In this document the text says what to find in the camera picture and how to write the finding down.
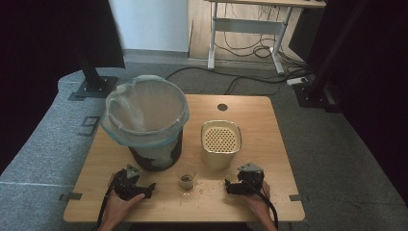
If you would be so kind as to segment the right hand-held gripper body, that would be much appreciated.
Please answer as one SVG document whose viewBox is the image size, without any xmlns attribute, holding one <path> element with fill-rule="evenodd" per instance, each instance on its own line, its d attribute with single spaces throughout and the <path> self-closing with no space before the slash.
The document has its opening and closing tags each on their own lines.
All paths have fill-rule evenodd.
<svg viewBox="0 0 408 231">
<path fill-rule="evenodd" d="M 238 167 L 239 194 L 258 193 L 263 187 L 264 170 L 253 163 Z"/>
</svg>

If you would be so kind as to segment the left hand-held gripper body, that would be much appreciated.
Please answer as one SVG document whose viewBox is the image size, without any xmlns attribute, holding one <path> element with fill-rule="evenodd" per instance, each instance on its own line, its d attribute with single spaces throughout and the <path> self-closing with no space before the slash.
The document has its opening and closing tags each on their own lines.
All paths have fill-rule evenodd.
<svg viewBox="0 0 408 231">
<path fill-rule="evenodd" d="M 115 193 L 123 200 L 130 200 L 136 195 L 143 193 L 143 189 L 137 186 L 140 179 L 140 170 L 128 165 L 115 174 L 113 183 Z"/>
</svg>

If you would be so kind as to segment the person's left hand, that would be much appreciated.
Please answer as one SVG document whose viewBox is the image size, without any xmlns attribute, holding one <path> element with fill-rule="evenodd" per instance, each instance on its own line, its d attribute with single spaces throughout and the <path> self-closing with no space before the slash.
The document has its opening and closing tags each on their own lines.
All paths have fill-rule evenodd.
<svg viewBox="0 0 408 231">
<path fill-rule="evenodd" d="M 126 201 L 121 199 L 115 191 L 111 191 L 108 196 L 108 201 L 104 210 L 102 223 L 122 223 L 132 209 L 143 201 L 144 194 L 138 194 L 132 199 Z"/>
</svg>

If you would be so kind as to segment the person's right hand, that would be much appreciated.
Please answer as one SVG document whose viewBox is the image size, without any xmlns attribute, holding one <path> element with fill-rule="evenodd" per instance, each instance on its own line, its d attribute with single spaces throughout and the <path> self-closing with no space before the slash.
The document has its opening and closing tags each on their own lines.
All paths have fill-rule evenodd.
<svg viewBox="0 0 408 231">
<path fill-rule="evenodd" d="M 258 194 L 245 195 L 243 199 L 258 221 L 272 222 L 269 206 Z"/>
</svg>

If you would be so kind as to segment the scattered tea crumbs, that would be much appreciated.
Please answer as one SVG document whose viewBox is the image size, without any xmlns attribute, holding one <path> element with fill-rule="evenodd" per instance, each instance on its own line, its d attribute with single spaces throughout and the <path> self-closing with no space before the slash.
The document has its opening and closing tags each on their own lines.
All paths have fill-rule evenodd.
<svg viewBox="0 0 408 231">
<path fill-rule="evenodd" d="M 201 206 L 213 204 L 224 196 L 224 189 L 219 183 L 199 182 L 190 190 L 181 190 L 179 192 L 180 205 L 185 203 L 192 206 Z"/>
</svg>

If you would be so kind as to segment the black mesh waste bin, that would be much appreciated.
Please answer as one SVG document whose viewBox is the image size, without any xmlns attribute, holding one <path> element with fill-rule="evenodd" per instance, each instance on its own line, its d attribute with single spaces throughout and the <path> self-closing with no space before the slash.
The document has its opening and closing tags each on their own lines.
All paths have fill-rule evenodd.
<svg viewBox="0 0 408 231">
<path fill-rule="evenodd" d="M 183 131 L 177 137 L 163 145 L 155 147 L 130 147 L 137 164 L 149 171 L 163 171 L 174 166 L 182 153 Z"/>
</svg>

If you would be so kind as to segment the cream bin with perforated strainer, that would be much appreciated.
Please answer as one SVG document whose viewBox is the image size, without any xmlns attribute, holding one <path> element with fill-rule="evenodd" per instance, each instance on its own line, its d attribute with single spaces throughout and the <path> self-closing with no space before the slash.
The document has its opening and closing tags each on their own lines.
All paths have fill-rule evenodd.
<svg viewBox="0 0 408 231">
<path fill-rule="evenodd" d="M 240 127 L 229 120 L 209 120 L 201 127 L 201 159 L 212 169 L 230 166 L 242 148 Z"/>
</svg>

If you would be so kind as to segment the small glass cup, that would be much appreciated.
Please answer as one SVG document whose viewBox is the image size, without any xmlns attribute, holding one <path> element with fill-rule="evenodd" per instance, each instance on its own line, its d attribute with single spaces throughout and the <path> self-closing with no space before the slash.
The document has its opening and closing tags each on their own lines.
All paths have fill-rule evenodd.
<svg viewBox="0 0 408 231">
<path fill-rule="evenodd" d="M 186 191 L 194 187 L 194 181 L 197 176 L 197 171 L 193 166 L 183 165 L 178 169 L 179 186 Z"/>
</svg>

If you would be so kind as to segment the translucent plastic bin liner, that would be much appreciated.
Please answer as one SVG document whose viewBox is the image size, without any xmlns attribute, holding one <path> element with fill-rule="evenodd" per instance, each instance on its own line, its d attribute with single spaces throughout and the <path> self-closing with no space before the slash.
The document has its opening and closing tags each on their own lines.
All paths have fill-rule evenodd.
<svg viewBox="0 0 408 231">
<path fill-rule="evenodd" d="M 101 126 L 121 145 L 152 147 L 178 137 L 190 119 L 186 95 L 155 75 L 118 85 L 106 98 Z"/>
</svg>

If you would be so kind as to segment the white power strip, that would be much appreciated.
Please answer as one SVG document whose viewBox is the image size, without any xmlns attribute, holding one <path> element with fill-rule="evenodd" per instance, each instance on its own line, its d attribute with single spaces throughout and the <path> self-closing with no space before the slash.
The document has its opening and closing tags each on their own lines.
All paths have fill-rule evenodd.
<svg viewBox="0 0 408 231">
<path fill-rule="evenodd" d="M 308 79 L 306 77 L 298 77 L 298 78 L 292 78 L 287 80 L 287 85 L 292 86 L 292 85 L 297 85 L 297 84 L 304 84 L 307 83 Z"/>
</svg>

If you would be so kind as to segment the black metal stand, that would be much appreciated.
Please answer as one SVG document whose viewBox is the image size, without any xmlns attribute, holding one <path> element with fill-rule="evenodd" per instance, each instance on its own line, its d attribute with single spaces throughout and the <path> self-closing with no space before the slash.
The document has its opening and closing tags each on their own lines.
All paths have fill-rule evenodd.
<svg viewBox="0 0 408 231">
<path fill-rule="evenodd" d="M 322 108 L 328 112 L 339 110 L 336 99 L 333 104 L 330 103 L 333 93 L 324 89 L 336 59 L 340 57 L 341 49 L 368 1 L 328 0 L 307 61 L 314 81 L 293 87 L 300 107 Z"/>
<path fill-rule="evenodd" d="M 117 78 L 100 76 L 81 50 L 77 51 L 77 61 L 85 76 L 85 80 L 75 92 L 69 95 L 68 100 L 84 101 L 86 98 L 106 98 L 113 90 Z"/>
</svg>

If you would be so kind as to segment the dark curtain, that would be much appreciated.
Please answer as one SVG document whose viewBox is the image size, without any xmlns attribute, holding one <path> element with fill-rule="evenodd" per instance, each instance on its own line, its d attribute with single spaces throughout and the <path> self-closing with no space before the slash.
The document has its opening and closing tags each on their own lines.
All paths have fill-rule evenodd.
<svg viewBox="0 0 408 231">
<path fill-rule="evenodd" d="M 109 0 L 0 0 L 0 174 L 81 69 L 123 67 Z"/>
<path fill-rule="evenodd" d="M 408 0 L 326 0 L 308 65 L 408 206 Z"/>
</svg>

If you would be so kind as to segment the white metal desk frame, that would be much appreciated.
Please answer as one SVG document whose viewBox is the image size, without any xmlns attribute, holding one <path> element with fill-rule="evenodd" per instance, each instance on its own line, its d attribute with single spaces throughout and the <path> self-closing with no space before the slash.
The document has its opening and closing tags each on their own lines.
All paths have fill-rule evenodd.
<svg viewBox="0 0 408 231">
<path fill-rule="evenodd" d="M 273 60 L 276 72 L 280 75 L 283 75 L 285 71 L 282 66 L 278 51 L 281 46 L 283 37 L 285 36 L 293 8 L 324 9 L 326 6 L 326 3 L 323 0 L 206 0 L 206 1 L 214 4 L 214 11 L 212 15 L 211 41 L 209 47 L 207 67 L 209 69 L 215 68 L 216 32 L 273 35 L 276 36 L 276 42 L 273 45 L 273 47 L 269 49 L 269 51 L 271 52 L 270 55 Z M 282 21 L 233 19 L 217 16 L 217 5 L 219 3 L 286 7 L 287 11 Z"/>
</svg>

